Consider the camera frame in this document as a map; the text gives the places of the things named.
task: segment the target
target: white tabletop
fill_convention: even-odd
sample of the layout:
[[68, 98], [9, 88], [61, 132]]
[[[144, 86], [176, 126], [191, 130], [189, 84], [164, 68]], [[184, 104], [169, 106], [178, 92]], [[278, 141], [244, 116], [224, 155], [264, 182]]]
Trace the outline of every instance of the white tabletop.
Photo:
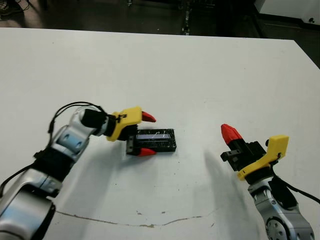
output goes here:
[[[294, 41], [0, 28], [0, 46], [1, 181], [33, 161], [70, 102], [138, 105], [157, 119], [140, 128], [175, 129], [176, 152], [146, 158], [93, 136], [46, 240], [266, 240], [248, 184], [220, 158], [224, 123], [261, 145], [290, 136], [275, 171], [320, 197], [320, 70]], [[318, 238], [319, 206], [294, 195]]]

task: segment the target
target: dark floor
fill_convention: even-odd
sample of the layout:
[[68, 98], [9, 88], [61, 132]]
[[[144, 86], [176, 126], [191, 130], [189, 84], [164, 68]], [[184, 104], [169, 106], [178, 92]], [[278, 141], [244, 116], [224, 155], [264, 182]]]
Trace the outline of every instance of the dark floor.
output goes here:
[[[68, 29], [104, 32], [128, 32], [179, 35], [184, 24], [185, 10], [177, 4], [133, 0], [30, 0], [24, 13], [2, 17], [0, 27]], [[28, 6], [25, 0], [19, 2]], [[295, 40], [320, 68], [320, 31], [301, 28], [299, 24], [279, 20], [258, 20], [263, 33], [272, 39]], [[193, 9], [190, 35], [217, 36], [214, 9]], [[236, 37], [259, 38], [250, 16], [236, 18]]]

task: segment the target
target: crack on table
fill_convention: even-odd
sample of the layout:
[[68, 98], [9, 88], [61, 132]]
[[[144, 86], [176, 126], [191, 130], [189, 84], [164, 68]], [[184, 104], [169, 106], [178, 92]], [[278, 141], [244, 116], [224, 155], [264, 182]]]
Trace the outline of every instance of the crack on table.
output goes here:
[[128, 223], [120, 223], [120, 222], [114, 222], [114, 221], [106, 221], [106, 220], [100, 220], [100, 219], [96, 219], [96, 218], [91, 218], [91, 217], [86, 217], [86, 216], [78, 216], [76, 214], [70, 214], [70, 213], [66, 213], [66, 212], [62, 212], [62, 211], [55, 211], [58, 214], [64, 215], [64, 216], [68, 216], [68, 217], [72, 217], [72, 218], [77, 218], [77, 219], [83, 219], [83, 220], [89, 220], [89, 221], [94, 221], [94, 222], [98, 222], [98, 223], [104, 223], [104, 224], [112, 224], [112, 225], [120, 225], [120, 226], [128, 226], [128, 227], [142, 227], [142, 228], [150, 228], [153, 229], [155, 227], [164, 227], [176, 222], [180, 222], [180, 221], [185, 221], [185, 220], [190, 220], [190, 219], [200, 219], [200, 218], [206, 218], [209, 215], [213, 214], [215, 211], [217, 211], [219, 208], [212, 210], [211, 212], [209, 212], [206, 215], [200, 215], [200, 216], [191, 216], [191, 217], [184, 217], [184, 218], [178, 218], [176, 220], [172, 220], [169, 221], [167, 223], [164, 224], [128, 224]]

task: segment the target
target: red fingertip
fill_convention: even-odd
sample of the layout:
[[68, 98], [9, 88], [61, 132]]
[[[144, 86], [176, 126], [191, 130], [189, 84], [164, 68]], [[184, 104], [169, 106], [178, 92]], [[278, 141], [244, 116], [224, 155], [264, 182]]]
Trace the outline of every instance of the red fingertip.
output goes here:
[[238, 131], [228, 124], [221, 125], [221, 133], [225, 143], [228, 145], [232, 140], [242, 139]]
[[140, 152], [140, 154], [138, 155], [138, 157], [155, 155], [156, 153], [157, 153], [157, 152], [156, 152], [156, 151], [153, 151], [152, 149], [142, 147], [142, 148], [141, 148], [141, 152]]
[[142, 112], [142, 121], [155, 123], [157, 120], [149, 113]]

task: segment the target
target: cable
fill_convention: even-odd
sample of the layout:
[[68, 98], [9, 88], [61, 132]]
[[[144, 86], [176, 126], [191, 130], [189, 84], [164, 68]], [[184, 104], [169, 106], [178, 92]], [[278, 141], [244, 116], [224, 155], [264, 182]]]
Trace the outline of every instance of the cable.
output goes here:
[[101, 112], [103, 112], [105, 115], [108, 115], [101, 106], [98, 106], [98, 105], [95, 105], [91, 102], [88, 102], [88, 101], [75, 101], [75, 102], [71, 102], [69, 104], [66, 104], [62, 107], [60, 107], [54, 114], [52, 120], [50, 121], [50, 124], [49, 124], [49, 128], [48, 128], [48, 134], [49, 134], [49, 141], [48, 141], [48, 144], [46, 147], [49, 147], [50, 144], [52, 143], [52, 137], [53, 137], [53, 132], [54, 132], [54, 129], [55, 129], [55, 121], [56, 121], [56, 118], [59, 117], [65, 110], [69, 109], [69, 108], [72, 108], [72, 107], [77, 107], [77, 106], [94, 106], [96, 107], [97, 109], [99, 109]]
[[291, 189], [292, 191], [296, 192], [296, 193], [300, 193], [302, 195], [304, 195], [305, 197], [307, 198], [310, 198], [314, 201], [316, 201], [318, 204], [320, 204], [320, 199], [305, 192], [305, 191], [302, 191], [292, 185], [290, 185], [289, 183], [287, 183], [286, 181], [282, 180], [280, 177], [278, 177], [276, 174], [275, 174], [275, 171], [274, 171], [274, 165], [278, 163], [278, 159], [273, 161], [273, 162], [270, 162], [270, 169], [271, 169], [271, 173], [273, 175], [274, 178], [277, 178], [281, 183], [283, 183], [285, 186], [287, 186], [289, 189]]
[[1, 185], [0, 185], [0, 198], [2, 198], [4, 195], [4, 190], [5, 190], [5, 186], [7, 185], [7, 183], [10, 182], [10, 180], [13, 179], [15, 176], [17, 176], [17, 175], [23, 173], [24, 171], [28, 170], [29, 168], [31, 168], [32, 165], [33, 165], [33, 163], [28, 166], [25, 166], [24, 168], [20, 169], [15, 174], [11, 175], [6, 180], [4, 180], [3, 183], [1, 183]]
[[[52, 120], [50, 121], [50, 124], [49, 124], [49, 128], [48, 128], [48, 133], [49, 133], [49, 142], [46, 146], [46, 148], [48, 148], [50, 146], [50, 144], [52, 143], [52, 136], [53, 136], [53, 132], [54, 132], [54, 129], [55, 129], [55, 120], [57, 117], [59, 117], [65, 110], [69, 109], [69, 108], [72, 108], [72, 107], [83, 107], [83, 106], [94, 106], [96, 107], [97, 109], [99, 109], [101, 112], [103, 112], [105, 115], [108, 115], [101, 106], [98, 106], [98, 105], [95, 105], [91, 102], [87, 102], [87, 101], [75, 101], [75, 102], [71, 102], [69, 104], [66, 104], [62, 107], [60, 107], [54, 114]], [[14, 173], [13, 175], [11, 175], [10, 177], [8, 177], [6, 180], [3, 181], [3, 183], [1, 183], [0, 185], [0, 198], [3, 197], [4, 195], [4, 189], [5, 189], [5, 186], [7, 185], [8, 182], [10, 182], [11, 179], [13, 179], [15, 176], [23, 173], [24, 171], [28, 170], [29, 168], [31, 168], [33, 166], [33, 163], [20, 169], [19, 171], [17, 171], [16, 173]]]

